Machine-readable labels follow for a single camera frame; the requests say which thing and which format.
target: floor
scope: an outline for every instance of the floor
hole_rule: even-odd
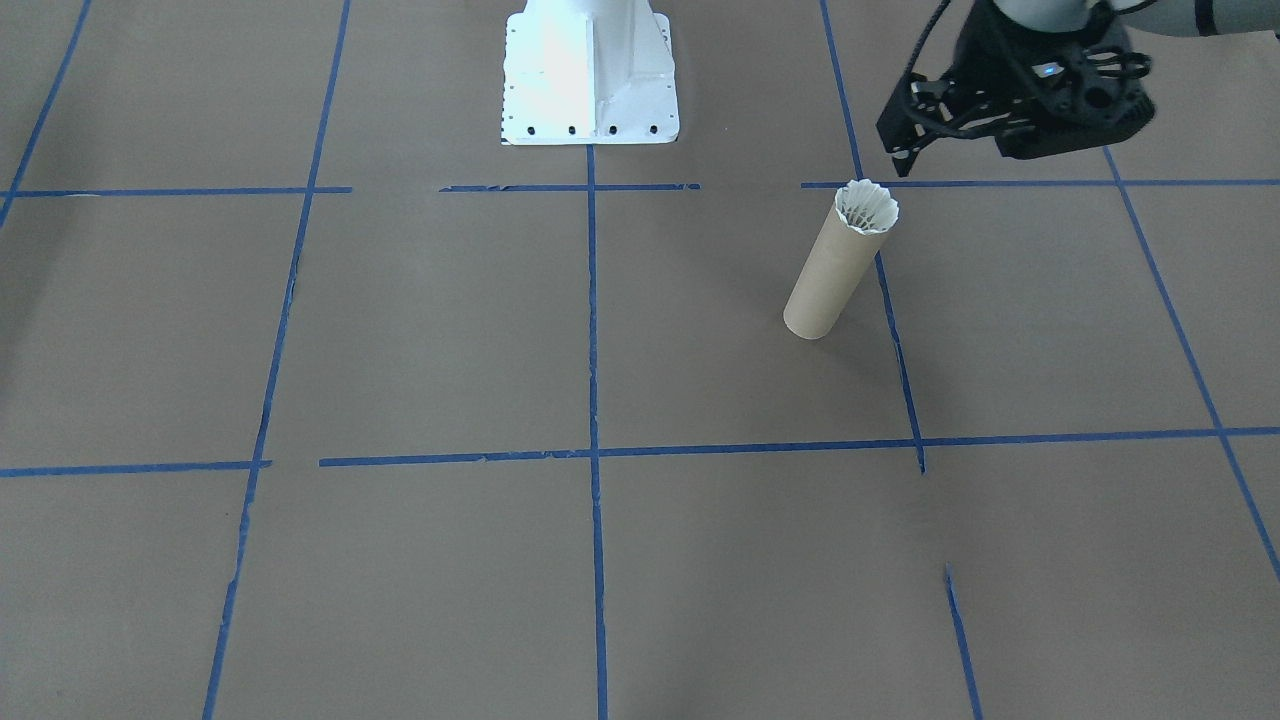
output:
[[[1280,45],[899,182],[932,4],[657,0],[628,149],[499,145],[520,0],[6,4],[0,717],[1272,717]]]

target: cardboard tube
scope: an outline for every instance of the cardboard tube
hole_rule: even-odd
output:
[[[831,332],[895,223],[897,201],[872,181],[850,182],[836,191],[827,222],[782,311],[791,332],[805,340]]]

